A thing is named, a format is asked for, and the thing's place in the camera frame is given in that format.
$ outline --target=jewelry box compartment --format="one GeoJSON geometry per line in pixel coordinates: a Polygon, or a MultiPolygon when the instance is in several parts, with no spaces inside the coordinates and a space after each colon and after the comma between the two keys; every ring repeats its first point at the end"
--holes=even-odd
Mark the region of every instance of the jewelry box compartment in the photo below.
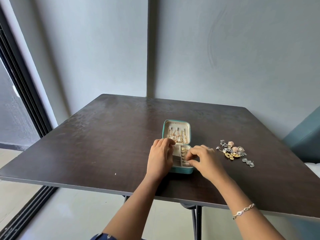
{"type": "Polygon", "coordinates": [[[194,167],[190,166],[185,157],[191,146],[191,128],[186,121],[166,120],[163,124],[162,138],[170,138],[176,142],[173,146],[173,166],[171,173],[190,174],[194,167]]]}

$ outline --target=forearm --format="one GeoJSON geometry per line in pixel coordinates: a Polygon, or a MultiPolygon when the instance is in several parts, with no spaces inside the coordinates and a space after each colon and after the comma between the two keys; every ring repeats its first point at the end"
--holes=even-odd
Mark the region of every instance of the forearm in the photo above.
{"type": "MultiPolygon", "coordinates": [[[[240,187],[230,177],[225,176],[217,184],[217,189],[225,199],[232,215],[252,204],[240,187]]],[[[282,235],[264,215],[253,207],[235,219],[244,240],[283,240],[282,235]]]]}
{"type": "Polygon", "coordinates": [[[117,240],[141,239],[158,185],[145,177],[103,232],[117,240]]]}

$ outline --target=left hand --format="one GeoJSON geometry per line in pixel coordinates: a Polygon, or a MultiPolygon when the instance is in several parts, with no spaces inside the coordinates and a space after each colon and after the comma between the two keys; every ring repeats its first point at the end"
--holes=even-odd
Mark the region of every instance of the left hand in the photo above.
{"type": "Polygon", "coordinates": [[[173,165],[172,145],[176,144],[169,138],[157,139],[150,149],[148,165],[146,168],[146,178],[160,182],[170,171],[173,165]]]}

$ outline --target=dark wooden table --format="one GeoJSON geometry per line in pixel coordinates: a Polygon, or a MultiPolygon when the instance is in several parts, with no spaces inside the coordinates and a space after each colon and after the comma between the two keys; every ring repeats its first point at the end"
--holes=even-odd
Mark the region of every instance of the dark wooden table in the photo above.
{"type": "MultiPolygon", "coordinates": [[[[191,146],[215,148],[222,139],[242,146],[254,168],[217,155],[259,209],[320,218],[320,178],[243,107],[103,94],[0,169],[0,178],[131,195],[166,119],[190,123],[191,146]]],[[[169,173],[156,198],[227,207],[197,170],[169,173]]]]}

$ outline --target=jewelry box lid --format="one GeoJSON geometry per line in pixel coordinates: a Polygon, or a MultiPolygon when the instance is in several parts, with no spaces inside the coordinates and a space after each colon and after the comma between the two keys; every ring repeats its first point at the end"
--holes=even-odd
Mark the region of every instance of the jewelry box lid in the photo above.
{"type": "Polygon", "coordinates": [[[177,144],[188,145],[191,141],[191,126],[186,121],[166,120],[163,124],[162,138],[171,138],[177,144]]]}

